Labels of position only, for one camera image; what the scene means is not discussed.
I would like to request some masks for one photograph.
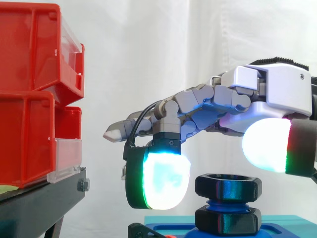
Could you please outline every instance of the white wall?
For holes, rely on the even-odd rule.
[[[254,206],[263,214],[295,214],[317,223],[311,180],[261,171],[244,158],[240,138],[206,132],[183,146],[192,173],[181,204],[169,211],[134,210],[120,180],[123,144],[102,138],[131,112],[238,64],[289,57],[316,75],[316,1],[45,1],[61,6],[86,47],[85,99],[75,105],[83,110],[83,166],[91,189],[65,216],[61,238],[123,238],[127,226],[145,215],[193,215],[206,200],[194,193],[194,180],[205,173],[260,177],[263,195]]]

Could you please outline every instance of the blue base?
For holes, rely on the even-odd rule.
[[[262,221],[265,223],[256,236],[230,238],[317,238],[317,225],[297,216],[262,216]],[[162,235],[177,238],[217,238],[195,230],[194,216],[149,216],[145,224]]]

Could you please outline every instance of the screw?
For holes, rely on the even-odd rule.
[[[77,190],[80,192],[88,192],[90,188],[89,178],[81,178],[77,183]]]
[[[136,233],[135,238],[143,238],[143,234],[141,232]]]

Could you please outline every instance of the wire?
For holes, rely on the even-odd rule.
[[[126,145],[131,145],[134,144],[134,140],[135,140],[135,133],[137,132],[137,129],[142,121],[142,119],[145,117],[145,115],[152,109],[154,108],[158,103],[160,103],[161,101],[157,101],[155,103],[152,103],[151,105],[149,105],[148,107],[146,107],[142,112],[141,114],[139,115],[138,119],[136,120],[132,130],[131,130],[131,133],[127,139],[127,142],[126,142]]]

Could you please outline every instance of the stacked storage bins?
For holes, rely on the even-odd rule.
[[[79,173],[84,46],[56,4],[0,2],[0,185]]]

